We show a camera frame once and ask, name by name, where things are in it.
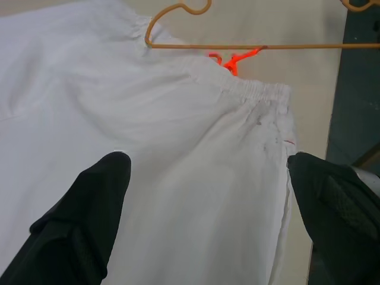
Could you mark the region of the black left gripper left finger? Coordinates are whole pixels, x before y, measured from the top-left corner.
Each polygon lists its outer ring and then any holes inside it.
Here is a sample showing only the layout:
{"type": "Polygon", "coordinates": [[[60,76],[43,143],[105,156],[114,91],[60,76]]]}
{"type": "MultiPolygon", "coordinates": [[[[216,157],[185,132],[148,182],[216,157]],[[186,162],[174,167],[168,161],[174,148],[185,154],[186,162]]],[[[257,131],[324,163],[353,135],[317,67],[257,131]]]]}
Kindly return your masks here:
{"type": "Polygon", "coordinates": [[[100,285],[115,243],[131,159],[114,151],[82,171],[30,226],[0,285],[100,285]]]}

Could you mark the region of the tan wooden clothes hanger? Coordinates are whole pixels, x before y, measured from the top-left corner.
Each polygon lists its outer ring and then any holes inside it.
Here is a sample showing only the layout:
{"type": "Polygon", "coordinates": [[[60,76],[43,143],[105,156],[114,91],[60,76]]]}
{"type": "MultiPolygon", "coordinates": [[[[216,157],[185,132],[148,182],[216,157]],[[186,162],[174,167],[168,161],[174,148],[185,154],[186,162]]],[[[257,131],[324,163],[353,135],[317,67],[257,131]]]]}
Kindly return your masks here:
{"type": "Polygon", "coordinates": [[[171,5],[161,10],[154,16],[145,33],[144,41],[152,49],[195,49],[195,50],[252,50],[263,48],[266,50],[301,50],[301,49],[380,49],[380,43],[339,43],[339,44],[308,44],[308,45],[175,45],[156,44],[150,39],[151,32],[156,22],[164,15],[176,9],[182,9],[191,15],[203,15],[212,5],[212,0],[207,0],[206,5],[201,9],[192,9],[184,3],[171,5]]]}

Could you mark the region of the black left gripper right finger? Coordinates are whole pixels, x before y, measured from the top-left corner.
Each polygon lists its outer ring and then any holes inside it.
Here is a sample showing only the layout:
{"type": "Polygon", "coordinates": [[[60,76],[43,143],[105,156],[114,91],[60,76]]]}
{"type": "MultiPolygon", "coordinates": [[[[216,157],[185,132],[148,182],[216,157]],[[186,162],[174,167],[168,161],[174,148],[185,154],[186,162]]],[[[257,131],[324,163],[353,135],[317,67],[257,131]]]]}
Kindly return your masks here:
{"type": "Polygon", "coordinates": [[[380,285],[380,197],[349,166],[287,160],[306,231],[334,285],[380,285]]]}

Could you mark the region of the silver table leg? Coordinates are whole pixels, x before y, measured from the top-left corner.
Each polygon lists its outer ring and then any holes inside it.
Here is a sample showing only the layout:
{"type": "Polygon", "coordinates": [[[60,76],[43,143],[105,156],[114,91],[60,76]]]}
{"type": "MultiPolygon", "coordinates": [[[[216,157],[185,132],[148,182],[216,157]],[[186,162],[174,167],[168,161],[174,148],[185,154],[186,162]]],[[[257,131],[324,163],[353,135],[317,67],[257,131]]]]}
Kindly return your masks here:
{"type": "Polygon", "coordinates": [[[380,198],[380,177],[372,172],[352,167],[357,177],[378,197],[380,198]]]}

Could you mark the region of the white shorts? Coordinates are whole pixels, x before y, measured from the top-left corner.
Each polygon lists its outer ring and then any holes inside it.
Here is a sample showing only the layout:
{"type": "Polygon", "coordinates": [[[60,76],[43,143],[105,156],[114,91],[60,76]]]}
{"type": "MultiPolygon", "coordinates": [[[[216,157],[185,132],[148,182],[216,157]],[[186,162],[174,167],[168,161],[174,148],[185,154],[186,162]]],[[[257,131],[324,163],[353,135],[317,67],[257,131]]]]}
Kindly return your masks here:
{"type": "Polygon", "coordinates": [[[77,175],[131,180],[104,285],[275,285],[295,152],[290,88],[152,50],[118,0],[0,17],[0,274],[77,175]]]}

